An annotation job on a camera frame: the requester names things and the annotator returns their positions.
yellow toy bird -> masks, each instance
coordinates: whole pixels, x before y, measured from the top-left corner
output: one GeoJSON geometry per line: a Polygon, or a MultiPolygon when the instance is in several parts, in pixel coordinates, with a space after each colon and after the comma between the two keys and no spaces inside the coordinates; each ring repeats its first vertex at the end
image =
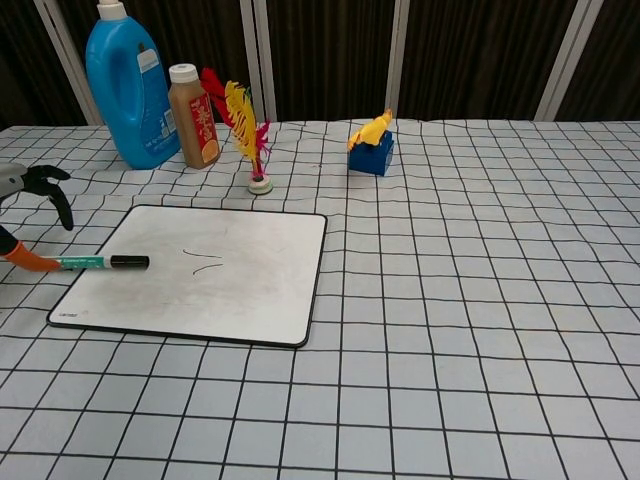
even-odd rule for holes
{"type": "Polygon", "coordinates": [[[391,117],[391,109],[387,108],[382,115],[364,125],[351,136],[347,144],[347,150],[351,151],[354,146],[362,142],[373,145],[374,147],[377,146],[385,130],[391,123],[391,117]]]}

robotic arm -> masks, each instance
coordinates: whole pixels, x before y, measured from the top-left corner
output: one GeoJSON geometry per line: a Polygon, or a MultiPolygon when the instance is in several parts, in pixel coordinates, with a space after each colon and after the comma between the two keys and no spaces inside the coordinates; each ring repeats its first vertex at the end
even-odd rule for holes
{"type": "MultiPolygon", "coordinates": [[[[64,192],[58,185],[49,183],[49,178],[68,180],[70,175],[51,165],[27,168],[24,165],[0,165],[0,206],[2,201],[18,192],[24,191],[48,197],[58,211],[62,226],[73,229],[73,214],[64,192]]],[[[60,264],[30,252],[24,244],[0,226],[0,257],[14,265],[33,272],[58,270],[60,264]]]]}

marker scribble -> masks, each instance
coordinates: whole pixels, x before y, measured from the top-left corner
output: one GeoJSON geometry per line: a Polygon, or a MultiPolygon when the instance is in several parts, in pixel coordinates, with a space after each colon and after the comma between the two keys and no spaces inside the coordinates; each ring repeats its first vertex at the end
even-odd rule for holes
{"type": "MultiPolygon", "coordinates": [[[[188,251],[187,251],[187,250],[185,250],[185,249],[182,249],[182,253],[185,253],[185,254],[187,254],[187,255],[191,255],[192,257],[222,258],[222,257],[219,257],[218,255],[204,255],[204,254],[202,254],[202,253],[193,253],[193,252],[188,252],[188,251]]],[[[196,273],[200,273],[200,272],[202,272],[203,270],[206,270],[207,268],[212,268],[212,267],[222,267],[222,266],[223,266],[223,264],[222,264],[222,263],[214,263],[214,264],[211,264],[211,265],[205,265],[204,267],[200,267],[200,268],[198,268],[197,270],[194,270],[194,271],[193,271],[193,276],[195,277],[196,273]]]]}
{"type": "Polygon", "coordinates": [[[203,253],[187,252],[184,248],[182,249],[182,253],[186,253],[187,255],[191,255],[192,257],[222,258],[217,255],[205,255],[203,253]]]}

bottle label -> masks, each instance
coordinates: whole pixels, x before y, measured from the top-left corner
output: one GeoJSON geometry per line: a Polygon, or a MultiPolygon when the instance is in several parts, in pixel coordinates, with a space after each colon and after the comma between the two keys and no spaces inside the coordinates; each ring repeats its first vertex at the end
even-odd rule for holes
{"type": "Polygon", "coordinates": [[[193,125],[196,127],[198,143],[202,151],[202,160],[206,165],[213,162],[220,151],[216,127],[213,124],[209,95],[205,93],[200,97],[194,98],[189,102],[189,107],[191,108],[191,118],[193,119],[193,125]]]}
{"type": "Polygon", "coordinates": [[[158,54],[153,49],[138,54],[142,75],[143,114],[140,135],[150,155],[162,153],[174,142],[178,133],[169,107],[167,84],[158,54]]]}
{"type": "Polygon", "coordinates": [[[78,270],[81,268],[107,268],[104,257],[55,257],[63,270],[78,270]]]}

grid tablecloth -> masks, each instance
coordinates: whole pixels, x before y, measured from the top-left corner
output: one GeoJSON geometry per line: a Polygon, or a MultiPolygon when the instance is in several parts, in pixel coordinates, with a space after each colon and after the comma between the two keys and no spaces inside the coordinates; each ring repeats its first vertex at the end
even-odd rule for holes
{"type": "Polygon", "coordinates": [[[0,263],[0,478],[640,478],[640,123],[398,120],[378,178],[347,171],[358,123],[274,124],[259,198],[223,128],[205,171],[2,132],[0,162],[73,177],[73,232],[3,205],[41,254],[95,253],[139,203],[329,223],[297,351],[50,327],[76,274],[0,263]]]}

